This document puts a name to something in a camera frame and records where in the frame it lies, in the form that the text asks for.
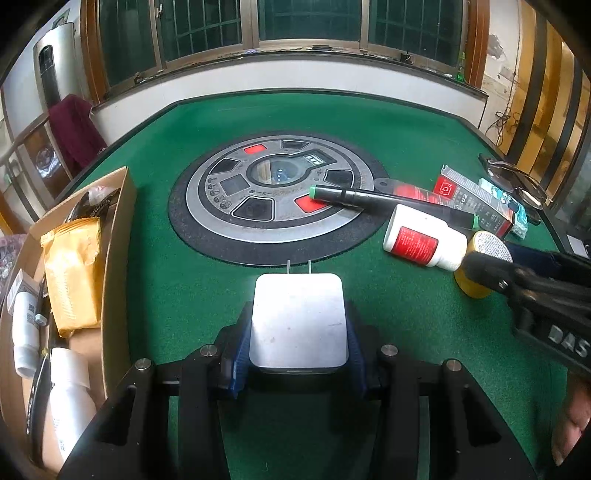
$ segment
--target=green felt surface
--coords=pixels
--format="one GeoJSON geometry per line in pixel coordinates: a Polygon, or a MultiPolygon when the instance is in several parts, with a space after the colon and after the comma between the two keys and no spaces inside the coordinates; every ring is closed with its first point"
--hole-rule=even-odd
{"type": "MultiPolygon", "coordinates": [[[[200,255],[174,233],[170,190],[199,155],[232,138],[265,130],[339,137],[379,159],[393,178],[431,189],[442,164],[478,181],[487,152],[461,123],[432,112],[358,96],[267,93],[180,105],[112,153],[87,179],[128,166],[138,188],[128,257],[132,359],[162,363],[213,341],[252,299],[257,276],[200,255]]],[[[315,262],[314,272],[343,281],[362,319],[417,358],[461,360],[499,409],[530,460],[548,455],[548,434],[564,392],[565,370],[511,335],[505,299],[466,297],[453,276],[382,250],[385,225],[362,245],[315,262]]],[[[523,244],[556,249],[544,225],[523,244]]],[[[304,266],[295,271],[304,271],[304,266]]],[[[233,479],[361,479],[369,465],[376,406],[330,395],[249,392],[222,407],[233,479]],[[351,415],[350,403],[356,414],[351,415]],[[341,409],[340,418],[330,415],[341,409]]]]}

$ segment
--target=black pen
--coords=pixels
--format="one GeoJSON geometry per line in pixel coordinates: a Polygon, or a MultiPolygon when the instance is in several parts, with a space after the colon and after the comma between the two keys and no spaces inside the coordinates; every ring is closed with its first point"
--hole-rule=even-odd
{"type": "Polygon", "coordinates": [[[338,203],[340,205],[363,208],[393,211],[398,204],[406,205],[423,213],[433,215],[447,223],[451,228],[477,229],[478,216],[470,212],[456,210],[446,205],[424,202],[399,195],[387,195],[385,193],[372,192],[371,190],[342,189],[329,187],[328,185],[312,185],[310,187],[310,198],[322,200],[327,203],[338,203]]]}

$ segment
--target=green bottle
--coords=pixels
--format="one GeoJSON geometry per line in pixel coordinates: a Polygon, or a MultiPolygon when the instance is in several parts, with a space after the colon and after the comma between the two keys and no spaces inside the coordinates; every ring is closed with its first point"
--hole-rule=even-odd
{"type": "Polygon", "coordinates": [[[466,54],[462,52],[462,56],[460,56],[460,64],[457,69],[456,80],[458,82],[465,82],[466,78],[464,77],[464,68],[466,67],[466,54]]]}

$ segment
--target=window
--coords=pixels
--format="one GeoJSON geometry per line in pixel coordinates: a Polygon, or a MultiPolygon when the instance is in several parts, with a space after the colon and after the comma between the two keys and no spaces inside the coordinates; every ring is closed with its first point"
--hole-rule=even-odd
{"type": "Polygon", "coordinates": [[[258,0],[259,37],[359,41],[361,0],[258,0]]]}
{"type": "Polygon", "coordinates": [[[242,43],[239,0],[163,0],[164,58],[242,43]]]}
{"type": "Polygon", "coordinates": [[[369,42],[457,66],[463,0],[370,0],[369,42]]]}
{"type": "Polygon", "coordinates": [[[146,0],[100,0],[99,18],[111,86],[156,66],[146,0]]]}

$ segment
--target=pill bottle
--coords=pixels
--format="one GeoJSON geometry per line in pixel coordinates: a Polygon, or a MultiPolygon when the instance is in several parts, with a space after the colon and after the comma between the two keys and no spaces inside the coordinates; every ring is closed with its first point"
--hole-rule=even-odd
{"type": "MultiPolygon", "coordinates": [[[[472,240],[470,240],[470,243],[468,243],[466,255],[470,252],[480,252],[481,254],[513,262],[511,253],[503,240],[490,232],[485,232],[484,230],[476,232],[472,237],[472,240]]],[[[473,299],[483,299],[492,291],[485,286],[470,280],[464,273],[462,266],[454,272],[453,276],[456,279],[457,285],[462,289],[462,292],[473,299]]]]}
{"type": "Polygon", "coordinates": [[[14,368],[23,378],[33,378],[39,362],[39,327],[35,323],[37,298],[21,291],[14,299],[12,310],[12,343],[14,368]]]}
{"type": "Polygon", "coordinates": [[[96,414],[88,394],[90,379],[88,361],[67,348],[51,350],[51,383],[49,395],[53,427],[64,461],[96,414]]]}
{"type": "Polygon", "coordinates": [[[466,237],[445,221],[406,205],[396,205],[384,237],[386,252],[450,272],[462,263],[466,246],[466,237]]]}

